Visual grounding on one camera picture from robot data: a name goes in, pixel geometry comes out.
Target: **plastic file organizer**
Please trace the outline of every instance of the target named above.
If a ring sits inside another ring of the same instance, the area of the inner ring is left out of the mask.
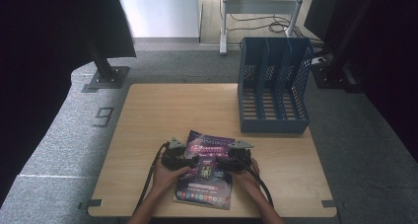
[[[307,38],[246,37],[241,59],[241,132],[303,133],[314,50]]]

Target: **hand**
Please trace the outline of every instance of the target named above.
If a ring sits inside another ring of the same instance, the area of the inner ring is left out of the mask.
[[[162,162],[161,158],[163,157],[164,153],[166,152],[166,149],[163,149],[160,154],[160,159],[158,160],[156,164],[156,168],[154,170],[153,175],[153,186],[152,189],[159,191],[159,192],[165,192],[167,189],[169,189],[172,184],[174,184],[178,177],[187,171],[189,171],[189,167],[184,167],[181,169],[178,169],[177,171],[172,171],[168,168],[166,168]]]
[[[258,175],[260,174],[260,170],[258,168],[258,163],[255,159],[251,158],[252,166],[251,169],[256,172]],[[257,188],[260,189],[259,183],[255,180],[250,172],[245,170],[242,173],[232,173],[229,172],[231,176],[235,178],[238,184],[247,192],[250,192],[252,189]]]

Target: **gray carpet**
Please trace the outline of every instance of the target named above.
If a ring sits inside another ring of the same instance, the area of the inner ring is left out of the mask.
[[[95,65],[74,71],[68,97],[17,176],[0,210],[0,223],[124,223],[126,218],[90,217],[86,202],[93,194],[129,86],[236,83],[240,59],[238,50],[230,50],[228,56],[215,50],[138,51],[136,59],[109,60],[112,66],[130,67],[122,88],[96,93],[82,93],[96,72]],[[310,76],[305,101],[313,141],[339,214],[286,218],[287,223],[418,223],[418,165],[366,96],[320,90]],[[100,109],[112,109],[108,123],[97,117]],[[191,223],[224,221],[193,219]]]

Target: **magazine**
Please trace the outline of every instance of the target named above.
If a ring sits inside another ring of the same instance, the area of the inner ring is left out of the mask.
[[[233,138],[214,137],[190,130],[184,157],[199,155],[198,165],[179,177],[174,200],[195,205],[230,209],[232,177],[218,169],[216,157],[228,157]]]

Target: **person's right hand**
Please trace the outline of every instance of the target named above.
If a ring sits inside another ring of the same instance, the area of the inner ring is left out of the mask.
[[[255,159],[251,158],[252,165],[251,169],[256,172],[258,175],[260,175],[260,170],[258,168],[258,163],[255,161]],[[254,188],[260,189],[260,185],[257,182],[257,180],[252,176],[250,172],[245,170],[242,173],[232,173],[229,172],[231,176],[233,176],[238,184],[245,190],[245,191],[251,191]]]

